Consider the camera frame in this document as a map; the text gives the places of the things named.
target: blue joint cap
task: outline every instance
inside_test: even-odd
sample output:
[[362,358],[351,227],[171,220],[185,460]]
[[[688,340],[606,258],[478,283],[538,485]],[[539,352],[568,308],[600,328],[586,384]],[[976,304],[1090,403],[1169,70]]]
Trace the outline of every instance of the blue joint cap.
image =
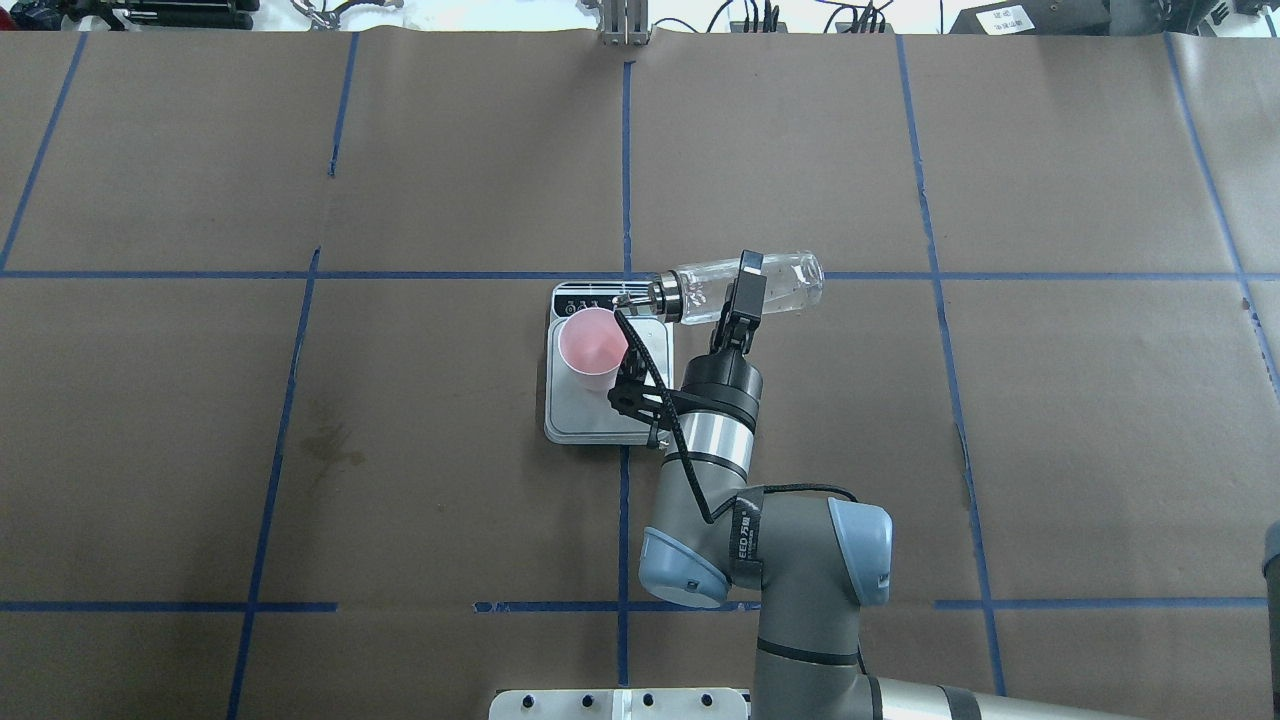
[[644,529],[640,584],[657,597],[686,607],[719,607],[728,596],[728,578],[685,543]]
[[893,519],[883,507],[835,497],[827,498],[827,507],[858,602],[884,605],[893,556]]
[[1267,528],[1267,553],[1262,561],[1262,574],[1266,574],[1267,565],[1271,565],[1271,561],[1277,556],[1280,556],[1280,520]]

